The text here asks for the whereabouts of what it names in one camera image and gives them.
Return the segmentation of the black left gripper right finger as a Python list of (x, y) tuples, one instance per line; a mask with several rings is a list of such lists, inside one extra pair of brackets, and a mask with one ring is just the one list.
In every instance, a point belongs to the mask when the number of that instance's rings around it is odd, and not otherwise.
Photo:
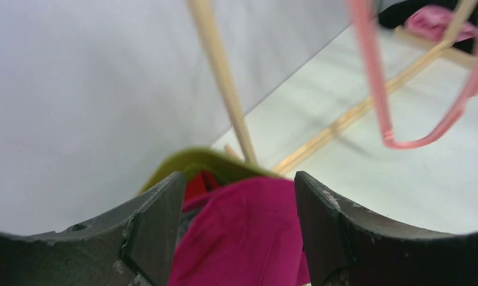
[(478, 232), (456, 235), (380, 215), (295, 175), (312, 285), (478, 285)]

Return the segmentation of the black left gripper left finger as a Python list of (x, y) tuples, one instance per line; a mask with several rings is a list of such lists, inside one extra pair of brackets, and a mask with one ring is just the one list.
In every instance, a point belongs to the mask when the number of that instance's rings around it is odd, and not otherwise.
[(0, 232), (0, 285), (167, 285), (185, 186), (174, 172), (62, 232)]

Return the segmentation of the red dress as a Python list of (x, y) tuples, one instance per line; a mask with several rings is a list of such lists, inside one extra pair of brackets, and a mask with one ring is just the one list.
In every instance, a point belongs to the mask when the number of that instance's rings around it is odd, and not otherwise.
[(208, 170), (200, 171), (187, 184), (184, 201), (192, 200), (220, 187), (219, 182)]

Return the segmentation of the magenta pleated skirt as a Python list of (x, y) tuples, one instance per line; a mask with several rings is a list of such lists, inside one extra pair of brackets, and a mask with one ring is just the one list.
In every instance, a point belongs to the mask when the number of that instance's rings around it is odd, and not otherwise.
[(170, 285), (306, 285), (294, 182), (260, 176), (183, 204)]

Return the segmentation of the pink plastic hanger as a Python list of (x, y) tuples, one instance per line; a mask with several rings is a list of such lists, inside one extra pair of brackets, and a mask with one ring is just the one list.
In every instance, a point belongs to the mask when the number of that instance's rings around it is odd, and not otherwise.
[(368, 85), (376, 112), (384, 145), (396, 150), (409, 150), (429, 145), (441, 138), (464, 114), (470, 98), (478, 92), (478, 49), (476, 63), (459, 96), (454, 101), (438, 125), (425, 137), (416, 141), (399, 142), (394, 138), (390, 119), (386, 83), (379, 62), (379, 52), (375, 30), (371, 19), (369, 1), (347, 1), (348, 11), (353, 21), (359, 48), (363, 56)]

